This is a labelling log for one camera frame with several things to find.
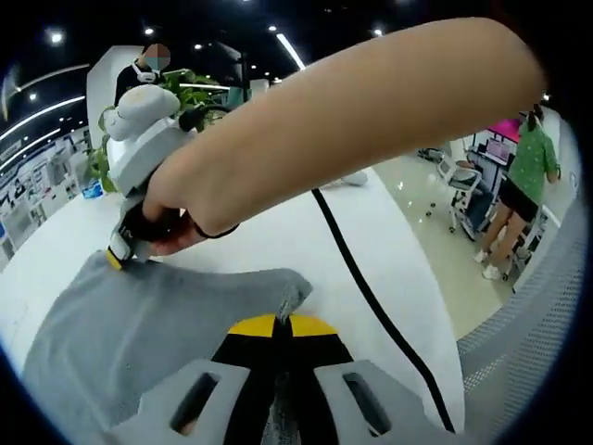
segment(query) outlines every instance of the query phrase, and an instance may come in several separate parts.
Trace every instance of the leg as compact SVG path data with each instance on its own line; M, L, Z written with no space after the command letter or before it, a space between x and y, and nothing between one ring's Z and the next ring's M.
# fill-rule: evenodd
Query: leg
M490 263L493 266L499 267L507 259L526 225L527 222L518 213L514 212L512 214L504 238L500 241L497 250L490 256Z
M478 193L474 193L472 195L472 199L470 201L470 205L468 206L465 214L467 215L470 223L472 224L472 228L474 230L479 230L484 222L484 218L486 217L486 213L490 208L490 204L492 203L492 199L494 199L494 195L488 188L488 186L484 183L484 181L480 181L478 186L476 187Z
M488 231L482 238L482 251L488 252L490 246L492 246L492 243L497 239L502 227L507 224L511 215L511 209L505 206L502 202L497 204L497 216L494 218L494 221L490 224Z

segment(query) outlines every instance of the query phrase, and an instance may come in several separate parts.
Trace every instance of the black ceiling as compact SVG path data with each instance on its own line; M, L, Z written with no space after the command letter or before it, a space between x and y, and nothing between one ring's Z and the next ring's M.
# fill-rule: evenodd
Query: black ceiling
M373 38L372 30L392 32L442 17L477 15L487 0L120 0L81 2L64 0L26 4L15 17L5 17L0 69L16 72L23 85L55 70L79 64L91 66L112 45L145 45L159 42L171 52L171 69L190 68L198 74L212 70L208 47L220 41L247 53L251 78L283 78L297 70L273 32L275 25L295 47L305 64ZM144 34L145 27L155 30ZM64 32L65 41L51 45L50 29ZM0 134L16 122L57 102L85 94L88 69L61 74L42 81L12 97L8 121L0 122ZM30 92L37 99L28 99ZM12 142L35 137L57 126L60 117L86 124L84 102L47 113L0 142L0 150Z

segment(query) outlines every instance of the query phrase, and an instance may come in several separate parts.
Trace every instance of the black shorts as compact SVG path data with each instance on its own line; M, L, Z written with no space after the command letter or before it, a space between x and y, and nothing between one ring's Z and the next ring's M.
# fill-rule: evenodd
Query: black shorts
M516 212L525 222L530 223L536 217L539 206L509 179L500 186L498 195L500 202Z

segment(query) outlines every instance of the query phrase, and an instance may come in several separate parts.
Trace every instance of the blue container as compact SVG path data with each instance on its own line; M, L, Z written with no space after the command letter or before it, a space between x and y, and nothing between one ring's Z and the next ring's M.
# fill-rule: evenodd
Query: blue container
M103 196L103 188L98 180L92 181L82 190L82 196L85 199L93 199L95 197Z

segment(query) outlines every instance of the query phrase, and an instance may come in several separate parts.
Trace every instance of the white chair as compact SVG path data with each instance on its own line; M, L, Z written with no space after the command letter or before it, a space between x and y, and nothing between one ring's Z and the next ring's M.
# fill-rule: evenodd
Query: white chair
M457 229L458 219L464 218L465 211L470 204L473 191L482 180L482 173L478 170L466 169L460 167L447 153L443 153L443 158L436 165L436 172L438 173L438 179L442 184L447 185L455 190L455 196L451 200L448 211L451 217L451 226L448 228L451 233ZM473 175L471 183L468 181L458 181L455 179L456 173L469 172ZM431 203L430 207L436 207L436 204ZM433 213L428 210L426 216L430 217Z

